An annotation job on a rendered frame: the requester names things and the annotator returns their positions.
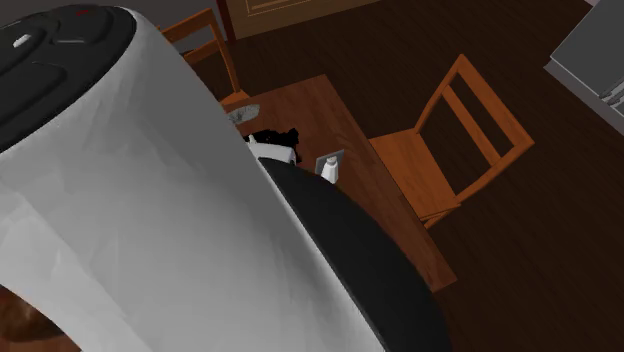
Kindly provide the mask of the grey flat square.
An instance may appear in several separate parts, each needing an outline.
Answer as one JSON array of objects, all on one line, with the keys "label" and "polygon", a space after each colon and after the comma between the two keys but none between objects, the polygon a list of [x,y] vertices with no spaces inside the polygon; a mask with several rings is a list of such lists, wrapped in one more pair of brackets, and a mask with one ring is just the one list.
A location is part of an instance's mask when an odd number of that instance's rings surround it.
[{"label": "grey flat square", "polygon": [[337,163],[340,164],[342,162],[344,156],[344,150],[335,151],[323,156],[320,156],[316,159],[315,162],[315,173],[320,175],[322,173],[323,167],[326,164],[328,158],[335,157],[337,159]]}]

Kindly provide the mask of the grey cabinet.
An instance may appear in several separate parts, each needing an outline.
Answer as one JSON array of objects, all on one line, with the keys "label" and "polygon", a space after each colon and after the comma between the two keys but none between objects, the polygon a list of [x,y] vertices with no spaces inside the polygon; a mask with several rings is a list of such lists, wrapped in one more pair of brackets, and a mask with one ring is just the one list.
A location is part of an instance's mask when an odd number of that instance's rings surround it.
[{"label": "grey cabinet", "polygon": [[624,136],[624,0],[596,0],[544,69]]}]

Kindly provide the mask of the brown wooden table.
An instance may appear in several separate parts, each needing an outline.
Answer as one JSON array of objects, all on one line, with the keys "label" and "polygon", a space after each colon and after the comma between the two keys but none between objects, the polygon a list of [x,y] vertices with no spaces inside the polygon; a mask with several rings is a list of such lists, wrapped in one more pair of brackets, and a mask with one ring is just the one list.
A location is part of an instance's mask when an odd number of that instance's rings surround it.
[{"label": "brown wooden table", "polygon": [[259,115],[238,126],[243,135],[263,129],[299,133],[300,167],[342,150],[336,186],[361,206],[405,253],[432,291],[457,276],[407,202],[327,76],[321,75],[224,106],[227,112],[258,104]]}]

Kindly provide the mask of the white bottle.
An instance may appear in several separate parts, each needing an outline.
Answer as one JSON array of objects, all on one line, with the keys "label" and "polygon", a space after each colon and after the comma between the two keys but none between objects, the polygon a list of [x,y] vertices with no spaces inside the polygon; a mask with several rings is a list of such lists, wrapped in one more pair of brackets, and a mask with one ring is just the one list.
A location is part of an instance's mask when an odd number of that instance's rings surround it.
[{"label": "white bottle", "polygon": [[338,157],[337,156],[328,157],[325,160],[325,163],[323,165],[323,168],[321,171],[321,177],[327,180],[328,182],[335,184],[338,180],[338,171],[339,171]]}]

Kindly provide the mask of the orange wooden chair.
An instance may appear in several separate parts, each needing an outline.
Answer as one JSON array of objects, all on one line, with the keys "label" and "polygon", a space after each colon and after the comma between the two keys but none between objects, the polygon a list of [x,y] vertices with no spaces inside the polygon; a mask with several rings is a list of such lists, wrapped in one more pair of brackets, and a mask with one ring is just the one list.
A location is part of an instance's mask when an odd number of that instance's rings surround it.
[{"label": "orange wooden chair", "polygon": [[[451,82],[456,76],[463,79],[512,143],[507,153],[497,152],[452,89]],[[453,191],[422,137],[422,130],[441,99],[446,101],[489,163],[489,169],[459,193]],[[485,188],[530,149],[534,141],[474,65],[461,54],[426,103],[413,128],[372,138],[370,144],[419,220],[429,229]]]},{"label": "orange wooden chair", "polygon": [[233,89],[233,93],[223,98],[220,103],[225,106],[248,99],[249,95],[240,86],[232,57],[211,8],[206,8],[169,28],[161,29],[157,27],[157,29],[170,43],[175,43],[205,27],[210,28],[214,38],[202,46],[183,54],[184,60],[189,65],[194,65],[210,55],[219,53],[224,61]]}]

